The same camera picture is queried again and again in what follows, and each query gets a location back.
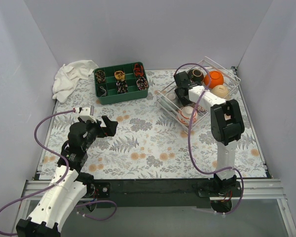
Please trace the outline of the white orange floral bowl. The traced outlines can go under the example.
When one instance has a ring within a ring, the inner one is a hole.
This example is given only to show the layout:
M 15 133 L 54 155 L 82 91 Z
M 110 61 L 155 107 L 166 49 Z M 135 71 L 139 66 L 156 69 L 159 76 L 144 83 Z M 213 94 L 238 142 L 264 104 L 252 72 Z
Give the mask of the white orange floral bowl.
M 198 120 L 198 114 L 197 114 L 197 111 L 195 111 L 193 114 L 193 107 L 191 106 L 184 106 L 184 107 L 181 107 L 179 110 L 178 110 L 178 114 L 177 114 L 177 119 L 178 121 L 185 125 L 185 126 L 188 126 L 189 125 L 189 121 L 190 121 L 190 118 L 191 116 L 192 117 L 192 124 L 196 123 L 197 120 Z

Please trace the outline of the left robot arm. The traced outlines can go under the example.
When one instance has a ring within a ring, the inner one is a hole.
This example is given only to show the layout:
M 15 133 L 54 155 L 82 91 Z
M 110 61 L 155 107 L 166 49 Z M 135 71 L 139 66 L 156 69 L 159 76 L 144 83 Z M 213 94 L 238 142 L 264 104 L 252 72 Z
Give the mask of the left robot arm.
M 55 173 L 37 206 L 16 225 L 19 237 L 59 237 L 70 213 L 82 197 L 95 192 L 92 175 L 81 172 L 87 150 L 97 138 L 113 137 L 117 121 L 102 116 L 79 116 L 69 128 L 68 139 L 61 148 Z

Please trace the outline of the black patterned bowl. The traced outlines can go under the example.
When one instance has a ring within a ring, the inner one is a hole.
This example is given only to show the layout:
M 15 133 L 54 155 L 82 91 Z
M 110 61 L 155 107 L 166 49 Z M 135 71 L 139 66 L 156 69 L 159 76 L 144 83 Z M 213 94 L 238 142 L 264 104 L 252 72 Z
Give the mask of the black patterned bowl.
M 188 78 L 193 82 L 201 83 L 204 79 L 203 73 L 198 69 L 191 69 L 187 73 Z

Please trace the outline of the beige bowl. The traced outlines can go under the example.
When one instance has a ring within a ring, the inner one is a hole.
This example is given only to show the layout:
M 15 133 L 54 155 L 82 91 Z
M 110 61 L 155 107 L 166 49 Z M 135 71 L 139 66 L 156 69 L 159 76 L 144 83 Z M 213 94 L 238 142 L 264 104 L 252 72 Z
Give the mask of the beige bowl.
M 229 100 L 230 99 L 230 95 L 229 95 L 229 90 L 226 86 L 224 85 L 217 85 L 215 86 L 212 90 L 211 93 L 222 98 L 225 100 Z

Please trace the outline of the pink rose rolled sock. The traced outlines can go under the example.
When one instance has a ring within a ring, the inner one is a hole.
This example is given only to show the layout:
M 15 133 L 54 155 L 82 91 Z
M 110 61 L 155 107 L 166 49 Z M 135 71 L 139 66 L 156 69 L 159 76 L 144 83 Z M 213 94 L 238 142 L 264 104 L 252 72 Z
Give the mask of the pink rose rolled sock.
M 148 81 L 145 77 L 137 78 L 136 85 L 138 90 L 146 90 L 149 88 Z

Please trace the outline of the floral table mat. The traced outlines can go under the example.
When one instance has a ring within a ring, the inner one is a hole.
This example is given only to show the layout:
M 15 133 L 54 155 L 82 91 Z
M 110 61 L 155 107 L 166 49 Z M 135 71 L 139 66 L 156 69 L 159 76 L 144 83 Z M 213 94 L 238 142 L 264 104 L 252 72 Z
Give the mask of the floral table mat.
M 57 105 L 48 138 L 40 179 L 49 180 L 57 166 L 55 153 L 67 139 L 77 118 L 70 110 L 93 105 L 95 117 L 118 122 L 116 135 L 96 140 L 88 150 L 83 172 L 97 179 L 201 178 L 217 167 L 217 145 L 209 117 L 190 134 L 163 109 L 157 98 L 172 82 L 173 71 L 147 71 L 148 95 L 144 99 L 101 105 L 95 95 L 93 78 L 81 80 L 66 102 Z

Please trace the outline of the orange black rolled sock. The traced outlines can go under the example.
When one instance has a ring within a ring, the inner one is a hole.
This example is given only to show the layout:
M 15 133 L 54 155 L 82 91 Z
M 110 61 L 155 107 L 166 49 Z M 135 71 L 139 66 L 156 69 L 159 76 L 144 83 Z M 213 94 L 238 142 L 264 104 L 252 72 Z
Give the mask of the orange black rolled sock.
M 144 68 L 141 64 L 136 63 L 134 65 L 134 75 L 136 77 L 142 77 L 144 75 Z

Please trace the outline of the black floral rolled sock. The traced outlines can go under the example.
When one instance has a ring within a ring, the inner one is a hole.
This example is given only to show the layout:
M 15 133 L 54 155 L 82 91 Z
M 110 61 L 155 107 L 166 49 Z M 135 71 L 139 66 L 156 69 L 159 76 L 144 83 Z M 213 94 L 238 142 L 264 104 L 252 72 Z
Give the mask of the black floral rolled sock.
M 116 88 L 118 94 L 123 94 L 128 92 L 128 85 L 126 80 L 118 80 L 116 82 Z

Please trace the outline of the dark patterned rolled sock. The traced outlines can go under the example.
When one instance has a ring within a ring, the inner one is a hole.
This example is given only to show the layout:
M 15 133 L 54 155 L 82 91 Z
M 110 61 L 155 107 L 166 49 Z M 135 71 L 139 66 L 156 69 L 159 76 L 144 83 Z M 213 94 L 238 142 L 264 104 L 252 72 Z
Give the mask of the dark patterned rolled sock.
M 98 70 L 95 72 L 95 79 L 98 83 L 104 83 L 106 81 L 105 71 Z

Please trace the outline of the green plastic organizer tray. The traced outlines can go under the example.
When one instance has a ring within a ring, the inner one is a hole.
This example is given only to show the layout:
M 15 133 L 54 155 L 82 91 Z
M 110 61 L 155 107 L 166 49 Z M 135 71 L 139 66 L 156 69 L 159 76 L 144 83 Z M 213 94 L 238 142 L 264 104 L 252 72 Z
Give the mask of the green plastic organizer tray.
M 142 62 L 97 68 L 93 76 L 95 94 L 102 105 L 148 96 L 149 83 Z

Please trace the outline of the yellow rolled sock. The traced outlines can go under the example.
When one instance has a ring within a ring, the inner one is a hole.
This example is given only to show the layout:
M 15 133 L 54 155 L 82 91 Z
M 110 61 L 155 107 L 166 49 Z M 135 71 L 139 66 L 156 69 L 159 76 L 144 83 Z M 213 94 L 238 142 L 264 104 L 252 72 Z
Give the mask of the yellow rolled sock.
M 116 80 L 125 80 L 125 73 L 122 70 L 115 71 L 114 72 L 114 77 Z

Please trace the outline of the white crumpled cloth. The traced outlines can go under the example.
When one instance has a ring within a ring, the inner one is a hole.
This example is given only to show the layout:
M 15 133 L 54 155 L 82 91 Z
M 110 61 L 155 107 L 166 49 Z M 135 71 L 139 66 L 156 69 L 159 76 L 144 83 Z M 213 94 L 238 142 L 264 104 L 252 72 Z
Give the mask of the white crumpled cloth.
M 52 99 L 65 103 L 75 91 L 80 80 L 88 80 L 99 66 L 92 60 L 79 60 L 64 64 L 56 73 L 52 87 Z

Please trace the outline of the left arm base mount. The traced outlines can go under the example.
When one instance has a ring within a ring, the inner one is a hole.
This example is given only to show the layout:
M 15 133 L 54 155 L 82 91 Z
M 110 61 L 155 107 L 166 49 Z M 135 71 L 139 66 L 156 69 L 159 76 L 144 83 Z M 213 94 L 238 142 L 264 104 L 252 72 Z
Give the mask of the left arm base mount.
M 78 204 L 88 203 L 88 205 L 79 207 L 78 210 L 91 213 L 97 204 L 90 204 L 96 200 L 102 200 L 110 197 L 111 184 L 109 182 L 93 182 L 87 185 L 87 193 L 82 197 Z

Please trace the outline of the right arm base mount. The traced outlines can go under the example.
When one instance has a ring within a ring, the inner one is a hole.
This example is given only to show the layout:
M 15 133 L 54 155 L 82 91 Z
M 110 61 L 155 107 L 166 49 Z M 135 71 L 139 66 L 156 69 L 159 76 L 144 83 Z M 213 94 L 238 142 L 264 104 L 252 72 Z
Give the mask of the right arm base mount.
M 197 184 L 196 190 L 200 198 L 209 199 L 210 208 L 215 214 L 223 216 L 232 212 L 232 198 L 241 198 L 243 194 L 239 181 L 220 186 L 213 179 L 203 180 Z

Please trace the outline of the aluminium frame rail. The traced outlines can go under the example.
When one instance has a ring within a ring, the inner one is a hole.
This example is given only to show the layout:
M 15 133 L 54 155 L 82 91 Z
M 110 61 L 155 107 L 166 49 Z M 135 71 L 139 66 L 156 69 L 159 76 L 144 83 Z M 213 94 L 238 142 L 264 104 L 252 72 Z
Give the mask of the aluminium frame rail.
M 196 186 L 208 179 L 110 179 L 94 180 L 111 184 L 114 194 L 197 194 Z M 279 179 L 244 179 L 243 199 L 284 199 L 286 194 Z

